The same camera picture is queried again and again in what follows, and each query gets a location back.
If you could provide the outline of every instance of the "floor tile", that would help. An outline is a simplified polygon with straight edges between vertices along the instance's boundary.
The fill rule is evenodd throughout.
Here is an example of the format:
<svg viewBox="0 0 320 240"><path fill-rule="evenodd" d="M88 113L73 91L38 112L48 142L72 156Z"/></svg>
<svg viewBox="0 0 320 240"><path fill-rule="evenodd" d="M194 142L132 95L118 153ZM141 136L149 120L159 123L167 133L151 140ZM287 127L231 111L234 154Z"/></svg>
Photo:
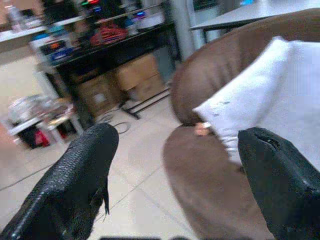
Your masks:
<svg viewBox="0 0 320 240"><path fill-rule="evenodd" d="M21 146L5 149L0 146L0 168L10 171L24 165L27 162L27 157L24 153L27 151L28 149L22 148Z"/></svg>
<svg viewBox="0 0 320 240"><path fill-rule="evenodd" d="M32 174L24 165L18 167L0 167L0 189L5 188L15 182Z"/></svg>
<svg viewBox="0 0 320 240"><path fill-rule="evenodd" d="M177 119L176 115L174 114L171 106L158 112L150 120L154 123L161 124L172 129L175 129L182 125L182 123Z"/></svg>
<svg viewBox="0 0 320 240"><path fill-rule="evenodd" d="M53 146L42 148L41 152L24 166L28 171L38 171L50 165L53 165L65 153L68 145L55 144Z"/></svg>
<svg viewBox="0 0 320 240"><path fill-rule="evenodd" d="M54 152L56 150L59 150L61 148L61 145L59 144L53 144L46 147L37 147L35 149L30 148L20 148L19 151L17 151L17 158L23 159L24 163L29 163L30 161L34 160L35 158L38 158L39 156L43 155L44 153L50 153Z"/></svg>
<svg viewBox="0 0 320 240"><path fill-rule="evenodd" d="M113 166L137 186L162 164L162 149L172 129L145 122L119 141Z"/></svg>
<svg viewBox="0 0 320 240"><path fill-rule="evenodd" d="M170 106L170 97L166 97L165 99L157 102L155 105L152 105L145 109L144 111L140 112L139 114L143 119L151 119L156 114L160 113L161 111L167 109Z"/></svg>
<svg viewBox="0 0 320 240"><path fill-rule="evenodd" d="M116 172L115 168L111 165L108 176L109 208L111 209L117 205L133 189L134 186L128 183L126 178ZM99 219L105 215L105 203L103 203L96 218Z"/></svg>
<svg viewBox="0 0 320 240"><path fill-rule="evenodd" d="M31 192L40 178L45 174L47 169L44 169L21 182L18 182L12 187L0 191L0 218L11 213L16 208L19 208L24 202L27 195Z"/></svg>
<svg viewBox="0 0 320 240"><path fill-rule="evenodd" d="M15 216L15 214L18 212L18 210L19 210L19 207L12 210L7 215L0 217L0 233L5 228L5 226L10 222L10 220Z"/></svg>
<svg viewBox="0 0 320 240"><path fill-rule="evenodd" d="M160 237L167 240L184 236L190 240L196 237L176 223L149 201L140 190L132 191L110 211L110 215L95 222L89 240L101 237Z"/></svg>
<svg viewBox="0 0 320 240"><path fill-rule="evenodd" d="M132 132L137 127L141 126L145 121L146 121L146 119L144 119L144 118L137 120L133 116L130 116L129 114L119 110L119 111L113 112L113 117L111 119L111 122L109 122L109 124L111 124L112 126L115 126L115 125L117 125L119 123L123 123L123 122L127 122L130 124L129 130L123 134L120 134L120 138L121 138L121 137L129 134L130 132ZM121 133L126 130L127 126L122 124L122 125L116 126L115 128L117 129L117 131L119 133Z"/></svg>
<svg viewBox="0 0 320 240"><path fill-rule="evenodd" d="M168 177L163 167L159 168L152 176L144 181L139 188L159 205L161 209L168 212L186 228L192 230L171 190Z"/></svg>

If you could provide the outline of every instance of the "sofa cushion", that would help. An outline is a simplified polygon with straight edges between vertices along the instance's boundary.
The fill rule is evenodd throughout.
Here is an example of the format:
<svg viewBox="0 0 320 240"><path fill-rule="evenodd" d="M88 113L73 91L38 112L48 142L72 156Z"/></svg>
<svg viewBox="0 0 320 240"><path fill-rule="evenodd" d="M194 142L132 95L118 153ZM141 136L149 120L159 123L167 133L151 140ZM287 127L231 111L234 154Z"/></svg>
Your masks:
<svg viewBox="0 0 320 240"><path fill-rule="evenodd" d="M171 89L178 119L193 126L199 106L249 66L275 36L320 42L320 8L283 14L239 27L206 44L176 71Z"/></svg>
<svg viewBox="0 0 320 240"><path fill-rule="evenodd" d="M214 136L179 127L164 146L171 187L201 238L272 239L245 174Z"/></svg>
<svg viewBox="0 0 320 240"><path fill-rule="evenodd" d="M287 69L291 48L290 42L274 37L249 67L194 109L210 123L232 162L241 165L238 132L255 127L266 114Z"/></svg>
<svg viewBox="0 0 320 240"><path fill-rule="evenodd" d="M287 74L257 126L292 142L320 171L320 42L290 44Z"/></svg>

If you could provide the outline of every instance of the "black workbench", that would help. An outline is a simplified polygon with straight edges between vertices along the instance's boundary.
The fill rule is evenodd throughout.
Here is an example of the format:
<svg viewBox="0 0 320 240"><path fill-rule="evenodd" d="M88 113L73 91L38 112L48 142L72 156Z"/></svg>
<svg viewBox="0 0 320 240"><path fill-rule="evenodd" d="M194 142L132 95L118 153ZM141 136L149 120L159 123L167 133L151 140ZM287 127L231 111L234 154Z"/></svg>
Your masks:
<svg viewBox="0 0 320 240"><path fill-rule="evenodd" d="M66 91L71 95L77 107L80 122L86 129L94 124L94 116L88 111L85 101L80 98L77 86L92 78L76 83L73 82L71 75L85 68L98 68L98 75L100 75L162 47L168 47L171 63L175 68L176 61L181 62L182 58L173 21L140 31L137 35L128 36L112 44L75 51L70 58L53 65L65 88L61 89L61 85L56 84L57 81L54 81L53 85L61 97L64 97L63 92ZM136 112L132 115L139 118Z"/></svg>

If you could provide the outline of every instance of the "white cloth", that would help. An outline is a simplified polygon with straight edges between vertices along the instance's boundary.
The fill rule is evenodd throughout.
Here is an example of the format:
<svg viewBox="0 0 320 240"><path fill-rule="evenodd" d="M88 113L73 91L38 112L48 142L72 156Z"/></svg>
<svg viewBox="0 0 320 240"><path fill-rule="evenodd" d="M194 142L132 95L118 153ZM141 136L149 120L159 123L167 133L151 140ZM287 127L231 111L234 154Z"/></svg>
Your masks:
<svg viewBox="0 0 320 240"><path fill-rule="evenodd" d="M288 63L291 45L274 37L262 54L194 111L211 124L234 163L241 164L238 132L255 127L269 109Z"/></svg>
<svg viewBox="0 0 320 240"><path fill-rule="evenodd" d="M257 126L291 141L320 171L320 43L290 44L283 82Z"/></svg>

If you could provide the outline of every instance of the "table leg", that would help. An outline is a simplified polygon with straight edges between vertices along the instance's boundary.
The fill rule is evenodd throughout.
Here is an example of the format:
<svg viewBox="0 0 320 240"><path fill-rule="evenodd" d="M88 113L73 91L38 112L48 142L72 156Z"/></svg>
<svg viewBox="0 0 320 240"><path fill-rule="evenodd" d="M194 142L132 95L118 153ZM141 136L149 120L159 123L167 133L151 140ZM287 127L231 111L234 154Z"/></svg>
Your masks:
<svg viewBox="0 0 320 240"><path fill-rule="evenodd" d="M48 130L48 126L46 124L44 124L43 122L40 122L36 125L36 127L45 135L50 145L53 145L56 143L54 136Z"/></svg>
<svg viewBox="0 0 320 240"><path fill-rule="evenodd" d="M208 36L207 36L207 29L202 30L203 38L204 38L204 43L207 44L209 42Z"/></svg>
<svg viewBox="0 0 320 240"><path fill-rule="evenodd" d="M177 59L176 60L182 62L182 55L181 55L181 51L180 51L180 45L179 45L179 41L178 41L176 25L174 25L174 28L172 31L173 31L174 43L175 43L176 50L177 50Z"/></svg>
<svg viewBox="0 0 320 240"><path fill-rule="evenodd" d="M135 112L132 111L133 108L132 108L132 107L131 107L131 108L125 108L125 107L124 107L125 104L126 104L126 102L122 102L122 103L120 104L119 108L120 108L122 111L124 111L125 113L127 113L127 114L131 115L132 117L134 117L136 120L140 120L141 117L140 117L137 113L135 113Z"/></svg>
<svg viewBox="0 0 320 240"><path fill-rule="evenodd" d="M70 117L70 122L72 123L74 129L76 130L76 133L80 136L83 132L84 129L82 128L77 115L72 115Z"/></svg>
<svg viewBox="0 0 320 240"><path fill-rule="evenodd" d="M61 137L60 132L57 130L56 127L50 127L49 128L50 133L52 134L52 136L54 137L54 140L60 144L60 145L64 145L65 141L64 139Z"/></svg>

